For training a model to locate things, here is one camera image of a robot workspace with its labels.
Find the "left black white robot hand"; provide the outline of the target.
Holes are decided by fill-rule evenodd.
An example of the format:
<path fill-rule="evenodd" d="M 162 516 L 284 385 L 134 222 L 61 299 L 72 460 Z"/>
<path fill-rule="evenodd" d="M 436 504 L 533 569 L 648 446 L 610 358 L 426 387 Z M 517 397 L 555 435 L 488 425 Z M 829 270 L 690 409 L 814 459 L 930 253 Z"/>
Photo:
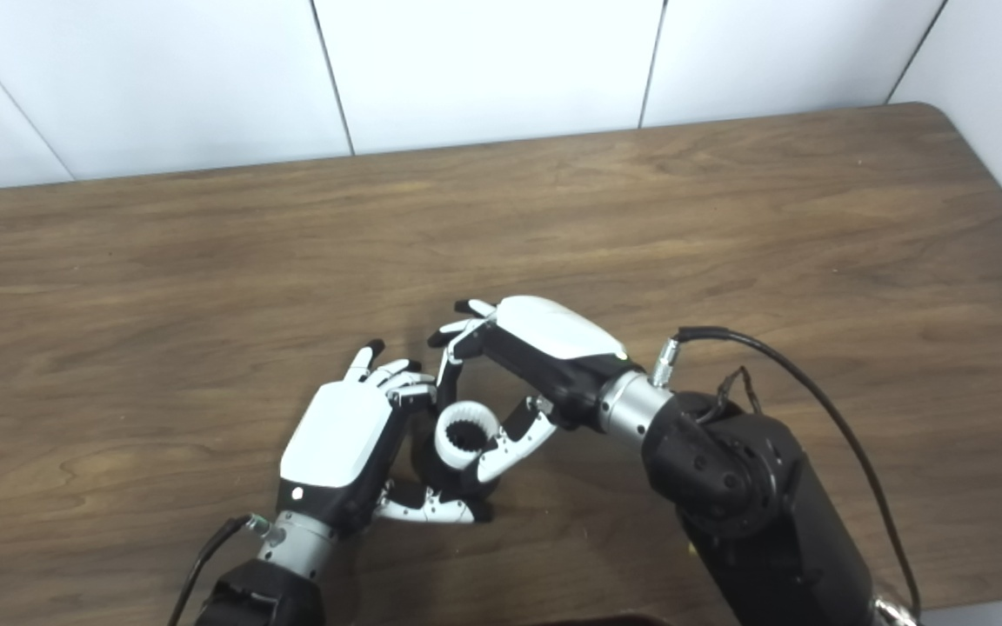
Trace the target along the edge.
<path fill-rule="evenodd" d="M 278 514 L 306 516 L 339 538 L 379 516 L 410 523 L 490 523 L 492 506 L 393 479 L 411 420 L 435 403 L 435 380 L 420 362 L 377 365 L 384 342 L 367 342 L 342 379 L 321 385 L 284 449 Z"/>

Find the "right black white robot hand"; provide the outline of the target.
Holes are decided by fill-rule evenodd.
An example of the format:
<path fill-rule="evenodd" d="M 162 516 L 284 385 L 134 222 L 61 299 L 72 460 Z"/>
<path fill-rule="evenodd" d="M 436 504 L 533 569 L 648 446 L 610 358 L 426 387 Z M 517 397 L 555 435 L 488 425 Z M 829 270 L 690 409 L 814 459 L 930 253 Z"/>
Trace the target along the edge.
<path fill-rule="evenodd" d="M 428 338 L 431 349 L 442 351 L 438 408 L 454 404 L 463 365 L 478 357 L 534 392 L 518 401 L 484 450 L 460 471 L 468 489 L 493 483 L 559 429 L 608 433 L 610 388 L 642 370 L 608 331 L 540 296 L 508 296 L 497 304 L 461 300 L 454 309 L 462 320 L 442 325 Z"/>

